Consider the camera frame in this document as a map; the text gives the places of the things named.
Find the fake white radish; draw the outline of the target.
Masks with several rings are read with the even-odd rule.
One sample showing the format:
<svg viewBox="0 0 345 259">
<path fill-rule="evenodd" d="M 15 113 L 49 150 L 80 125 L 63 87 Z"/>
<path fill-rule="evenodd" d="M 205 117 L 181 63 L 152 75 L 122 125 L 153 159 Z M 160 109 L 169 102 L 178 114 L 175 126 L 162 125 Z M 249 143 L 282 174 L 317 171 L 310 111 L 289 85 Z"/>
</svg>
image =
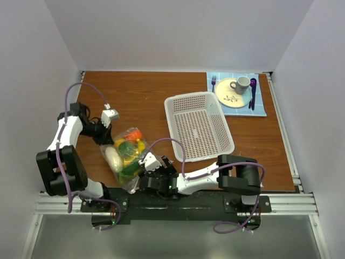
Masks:
<svg viewBox="0 0 345 259">
<path fill-rule="evenodd" d="M 119 173 L 122 171 L 123 169 L 122 159 L 113 146 L 108 146 L 105 149 L 105 158 L 113 172 Z"/>
</svg>

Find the fake green lime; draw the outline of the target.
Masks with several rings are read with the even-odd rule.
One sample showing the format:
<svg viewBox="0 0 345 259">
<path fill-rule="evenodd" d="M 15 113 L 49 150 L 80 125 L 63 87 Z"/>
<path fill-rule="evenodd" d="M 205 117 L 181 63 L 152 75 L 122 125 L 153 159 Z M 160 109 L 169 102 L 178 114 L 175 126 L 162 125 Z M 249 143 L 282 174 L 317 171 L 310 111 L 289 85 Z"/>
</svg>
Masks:
<svg viewBox="0 0 345 259">
<path fill-rule="evenodd" d="M 121 155 L 125 158 L 133 157 L 137 154 L 137 149 L 131 142 L 122 142 L 121 144 L 119 144 L 118 149 Z"/>
</svg>

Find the fake orange fruit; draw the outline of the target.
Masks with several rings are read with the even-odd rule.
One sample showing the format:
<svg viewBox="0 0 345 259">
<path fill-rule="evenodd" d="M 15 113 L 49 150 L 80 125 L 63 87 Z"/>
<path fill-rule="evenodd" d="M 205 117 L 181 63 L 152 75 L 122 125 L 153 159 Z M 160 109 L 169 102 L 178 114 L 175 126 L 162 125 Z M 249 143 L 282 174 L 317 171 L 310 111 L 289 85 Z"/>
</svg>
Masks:
<svg viewBox="0 0 345 259">
<path fill-rule="evenodd" d="M 141 131 L 138 129 L 132 130 L 128 134 L 125 135 L 125 140 L 131 143 L 136 143 L 137 140 L 141 141 L 142 139 L 143 139 L 143 135 Z"/>
</svg>

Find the clear zip top bag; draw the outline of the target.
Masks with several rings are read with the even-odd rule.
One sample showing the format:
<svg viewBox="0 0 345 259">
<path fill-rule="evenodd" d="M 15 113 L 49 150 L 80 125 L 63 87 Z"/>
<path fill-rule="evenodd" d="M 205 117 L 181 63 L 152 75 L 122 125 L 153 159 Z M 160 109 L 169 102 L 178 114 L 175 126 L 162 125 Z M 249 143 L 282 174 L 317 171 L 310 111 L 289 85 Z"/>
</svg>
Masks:
<svg viewBox="0 0 345 259">
<path fill-rule="evenodd" d="M 136 127 L 115 136 L 113 142 L 100 146 L 101 153 L 120 187 L 133 194 L 137 190 L 141 171 L 139 160 L 142 159 L 149 145 Z"/>
</svg>

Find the fake green cucumber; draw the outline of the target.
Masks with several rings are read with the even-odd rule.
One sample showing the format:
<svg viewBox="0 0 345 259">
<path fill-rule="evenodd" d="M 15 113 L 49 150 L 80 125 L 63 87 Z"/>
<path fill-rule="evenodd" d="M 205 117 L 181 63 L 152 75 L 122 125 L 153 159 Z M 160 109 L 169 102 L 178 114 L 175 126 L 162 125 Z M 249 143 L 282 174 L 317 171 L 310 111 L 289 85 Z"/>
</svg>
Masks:
<svg viewBox="0 0 345 259">
<path fill-rule="evenodd" d="M 128 165 L 119 173 L 120 183 L 124 184 L 125 181 L 131 181 L 138 175 L 140 171 L 141 171 L 141 166 L 138 163 L 133 163 L 131 165 Z"/>
</svg>

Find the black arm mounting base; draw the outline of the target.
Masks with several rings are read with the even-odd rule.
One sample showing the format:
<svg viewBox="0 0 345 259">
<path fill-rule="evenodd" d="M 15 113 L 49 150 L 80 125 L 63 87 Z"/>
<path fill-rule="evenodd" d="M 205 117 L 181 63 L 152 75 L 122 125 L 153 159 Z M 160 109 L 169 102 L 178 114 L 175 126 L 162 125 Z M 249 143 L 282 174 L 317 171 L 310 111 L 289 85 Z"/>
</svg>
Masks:
<svg viewBox="0 0 345 259">
<path fill-rule="evenodd" d="M 257 227 L 260 215 L 272 211 L 268 196 L 259 203 L 244 204 L 238 194 L 221 190 L 200 190 L 177 199 L 163 199 L 155 193 L 129 194 L 120 188 L 110 188 L 108 202 L 84 201 L 80 210 L 92 216 L 94 226 L 111 223 L 131 224 L 133 221 L 231 221 L 243 223 L 251 215 L 248 226 Z"/>
</svg>

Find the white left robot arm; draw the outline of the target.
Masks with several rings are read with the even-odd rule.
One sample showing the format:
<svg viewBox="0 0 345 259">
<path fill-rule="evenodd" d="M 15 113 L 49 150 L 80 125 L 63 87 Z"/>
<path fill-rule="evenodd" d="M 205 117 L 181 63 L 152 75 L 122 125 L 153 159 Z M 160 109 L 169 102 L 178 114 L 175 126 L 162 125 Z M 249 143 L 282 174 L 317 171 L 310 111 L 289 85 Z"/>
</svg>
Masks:
<svg viewBox="0 0 345 259">
<path fill-rule="evenodd" d="M 108 188 L 91 180 L 76 151 L 81 135 L 92 138 L 98 146 L 112 145 L 112 121 L 119 117 L 109 104 L 96 121 L 90 119 L 91 110 L 82 103 L 65 106 L 58 116 L 58 129 L 47 150 L 36 155 L 36 162 L 46 192 L 50 196 L 67 196 L 67 211 L 72 211 L 76 196 L 93 200 L 100 212 L 110 209 L 112 202 Z"/>
</svg>

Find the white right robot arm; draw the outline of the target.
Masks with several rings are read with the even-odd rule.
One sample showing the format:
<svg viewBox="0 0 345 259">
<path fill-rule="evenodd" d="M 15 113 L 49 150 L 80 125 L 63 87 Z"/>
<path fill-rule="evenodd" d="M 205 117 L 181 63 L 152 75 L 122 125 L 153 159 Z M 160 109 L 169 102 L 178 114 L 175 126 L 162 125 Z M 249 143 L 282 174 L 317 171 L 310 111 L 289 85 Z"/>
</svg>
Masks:
<svg viewBox="0 0 345 259">
<path fill-rule="evenodd" d="M 197 171 L 177 173 L 169 159 L 160 162 L 148 153 L 138 161 L 142 171 L 140 190 L 155 193 L 162 200 L 179 200 L 193 193 L 218 187 L 240 195 L 240 206 L 252 212 L 259 206 L 265 168 L 257 160 L 235 155 L 219 155 L 213 164 Z"/>
</svg>

